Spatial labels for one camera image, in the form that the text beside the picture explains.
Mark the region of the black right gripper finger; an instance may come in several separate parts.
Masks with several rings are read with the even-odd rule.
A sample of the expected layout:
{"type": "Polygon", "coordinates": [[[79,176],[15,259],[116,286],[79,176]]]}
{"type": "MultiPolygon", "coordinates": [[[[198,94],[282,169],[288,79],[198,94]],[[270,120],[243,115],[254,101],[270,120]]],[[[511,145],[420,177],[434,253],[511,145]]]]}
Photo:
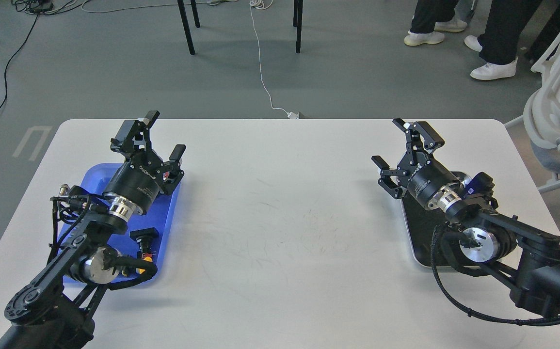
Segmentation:
{"type": "Polygon", "coordinates": [[[402,163],[428,163],[433,159],[433,152],[445,144],[441,135],[428,122],[405,122],[395,118],[393,124],[406,137],[406,152],[401,159],[402,163]]]}
{"type": "Polygon", "coordinates": [[[399,169],[390,169],[390,166],[380,155],[375,155],[371,157],[371,160],[379,167],[380,169],[380,179],[378,181],[379,185],[390,194],[391,197],[394,199],[401,199],[404,197],[406,193],[406,188],[403,186],[398,185],[391,179],[393,176],[395,177],[403,177],[406,176],[405,170],[399,169]]]}

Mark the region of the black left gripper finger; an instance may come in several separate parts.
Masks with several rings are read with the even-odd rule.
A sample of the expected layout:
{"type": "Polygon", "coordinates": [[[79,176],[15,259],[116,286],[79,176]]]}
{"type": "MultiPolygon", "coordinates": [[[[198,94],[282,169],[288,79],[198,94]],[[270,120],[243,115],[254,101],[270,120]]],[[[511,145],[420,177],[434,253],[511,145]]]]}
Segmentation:
{"type": "Polygon", "coordinates": [[[120,153],[127,159],[152,150],[150,128],[159,117],[159,111],[149,111],[142,120],[126,120],[111,139],[111,151],[120,153]]]}
{"type": "Polygon", "coordinates": [[[163,163],[164,176],[171,176],[180,172],[181,158],[186,150],[184,144],[177,144],[174,146],[173,152],[169,155],[168,161],[163,163]]]}

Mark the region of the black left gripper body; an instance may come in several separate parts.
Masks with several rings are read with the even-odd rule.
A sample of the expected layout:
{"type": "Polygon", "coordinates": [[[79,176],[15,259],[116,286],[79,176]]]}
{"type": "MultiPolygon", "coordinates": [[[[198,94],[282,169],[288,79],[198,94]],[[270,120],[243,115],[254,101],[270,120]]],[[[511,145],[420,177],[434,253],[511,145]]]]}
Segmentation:
{"type": "Polygon", "coordinates": [[[161,194],[171,196],[184,171],[164,176],[164,162],[153,150],[127,159],[103,190],[102,196],[112,202],[125,203],[138,215],[144,216],[161,194]]]}

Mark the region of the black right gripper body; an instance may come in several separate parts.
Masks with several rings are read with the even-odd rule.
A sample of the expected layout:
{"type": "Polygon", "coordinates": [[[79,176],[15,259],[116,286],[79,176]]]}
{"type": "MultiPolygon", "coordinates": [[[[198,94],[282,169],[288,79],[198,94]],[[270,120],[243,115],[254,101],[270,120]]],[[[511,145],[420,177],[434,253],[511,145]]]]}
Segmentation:
{"type": "Polygon", "coordinates": [[[438,161],[429,160],[406,172],[408,176],[398,177],[398,185],[406,188],[425,210],[439,208],[446,212],[461,201],[460,180],[438,161]]]}

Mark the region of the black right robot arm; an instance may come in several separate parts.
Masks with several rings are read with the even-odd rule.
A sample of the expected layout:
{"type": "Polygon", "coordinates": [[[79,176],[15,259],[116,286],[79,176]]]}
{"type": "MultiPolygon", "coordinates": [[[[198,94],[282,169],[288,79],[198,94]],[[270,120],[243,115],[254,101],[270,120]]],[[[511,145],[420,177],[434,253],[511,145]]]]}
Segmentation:
{"type": "Polygon", "coordinates": [[[402,210],[416,260],[432,269],[448,300],[469,317],[527,326],[560,324],[560,236],[497,211],[492,177],[451,172],[433,153],[445,141],[428,122],[393,119],[406,146],[397,166],[382,157],[379,185],[402,210]],[[438,267],[472,277],[492,276],[510,290],[515,307],[537,319],[503,319],[483,314],[455,300],[444,288],[438,267]]]}

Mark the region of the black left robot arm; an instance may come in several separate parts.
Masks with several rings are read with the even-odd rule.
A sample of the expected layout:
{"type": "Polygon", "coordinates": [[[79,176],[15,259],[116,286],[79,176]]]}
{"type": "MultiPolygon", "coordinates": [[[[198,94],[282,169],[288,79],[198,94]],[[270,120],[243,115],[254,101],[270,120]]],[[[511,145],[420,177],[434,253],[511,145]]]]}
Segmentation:
{"type": "Polygon", "coordinates": [[[184,171],[185,145],[174,146],[167,161],[152,149],[150,130],[160,113],[122,123],[111,139],[124,156],[102,193],[62,185],[53,203],[53,241],[45,267],[7,303],[10,328],[0,349],[80,349],[92,340],[93,316],[107,291],[151,280],[158,272],[152,245],[154,227],[129,234],[139,256],[111,247],[111,236],[127,232],[131,217],[144,216],[157,196],[171,196],[184,171]]]}

